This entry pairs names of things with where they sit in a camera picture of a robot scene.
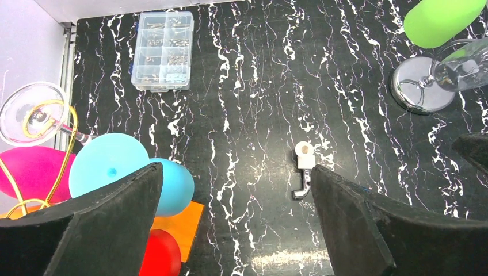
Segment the light blue wine glass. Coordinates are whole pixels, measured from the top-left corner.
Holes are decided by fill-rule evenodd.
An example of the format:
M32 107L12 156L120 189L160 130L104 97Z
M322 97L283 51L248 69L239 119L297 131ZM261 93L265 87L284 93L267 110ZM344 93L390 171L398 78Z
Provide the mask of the light blue wine glass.
M163 167L162 191L157 217L171 217L181 213L190 204L195 192L195 181L190 171L181 164L164 158L150 158L143 144L123 133L108 133L95 138L77 153L68 177L72 198L118 181L150 164Z

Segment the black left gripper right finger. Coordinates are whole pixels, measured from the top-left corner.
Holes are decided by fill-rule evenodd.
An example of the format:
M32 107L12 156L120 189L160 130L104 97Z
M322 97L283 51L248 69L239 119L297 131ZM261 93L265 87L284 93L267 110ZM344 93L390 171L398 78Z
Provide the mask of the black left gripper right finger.
M311 193L335 275L486 275L487 222L416 208L326 167Z

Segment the red wine glass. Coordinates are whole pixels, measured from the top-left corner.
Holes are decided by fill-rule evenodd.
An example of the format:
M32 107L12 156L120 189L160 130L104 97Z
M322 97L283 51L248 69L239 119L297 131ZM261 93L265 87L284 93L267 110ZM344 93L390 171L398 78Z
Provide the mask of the red wine glass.
M152 229L139 275L174 276L181 270L181 252L176 239L161 229Z

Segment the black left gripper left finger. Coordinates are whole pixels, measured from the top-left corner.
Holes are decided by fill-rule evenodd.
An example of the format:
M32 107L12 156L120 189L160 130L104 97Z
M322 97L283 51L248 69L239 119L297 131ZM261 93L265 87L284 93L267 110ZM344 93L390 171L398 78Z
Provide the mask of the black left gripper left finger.
M15 220L1 220L2 275L138 275L163 166Z

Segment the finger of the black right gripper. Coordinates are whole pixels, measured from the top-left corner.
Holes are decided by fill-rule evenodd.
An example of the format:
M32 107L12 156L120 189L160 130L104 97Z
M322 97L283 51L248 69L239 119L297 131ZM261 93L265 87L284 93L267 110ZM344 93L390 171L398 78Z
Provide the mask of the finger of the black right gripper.
M487 175L487 133L461 135L454 141L452 149Z

